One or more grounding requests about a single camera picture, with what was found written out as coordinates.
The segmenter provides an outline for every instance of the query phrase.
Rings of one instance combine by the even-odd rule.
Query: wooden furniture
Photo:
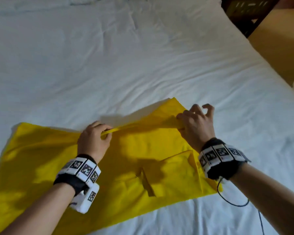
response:
[[[279,0],[222,0],[222,8],[248,38]]]

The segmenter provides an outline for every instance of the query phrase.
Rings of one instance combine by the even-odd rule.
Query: yellow cloth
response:
[[[140,121],[111,131],[99,164],[100,190],[86,214],[67,209],[54,234],[86,234],[162,206],[216,193],[198,153],[180,136],[170,99]],[[79,133],[22,123],[0,159],[0,231],[46,192],[57,172],[76,156]]]

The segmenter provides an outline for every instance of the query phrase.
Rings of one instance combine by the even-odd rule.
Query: hand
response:
[[[109,129],[112,127],[99,121],[88,125],[77,141],[77,154],[88,154],[99,163],[110,146],[112,133],[107,134],[105,139],[101,139],[100,135]]]
[[[184,128],[179,129],[181,136],[198,153],[207,141],[216,137],[213,128],[214,107],[205,104],[203,108],[208,109],[207,114],[204,114],[200,107],[195,104],[189,111],[185,110],[176,116],[184,124]]]

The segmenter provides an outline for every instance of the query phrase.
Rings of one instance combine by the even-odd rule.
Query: bed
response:
[[[20,122],[118,126],[172,97],[214,105],[217,137],[294,191],[294,92],[220,0],[0,0],[0,155]],[[223,189],[246,202],[231,183]],[[261,226],[253,205],[215,194],[92,234],[249,235]]]

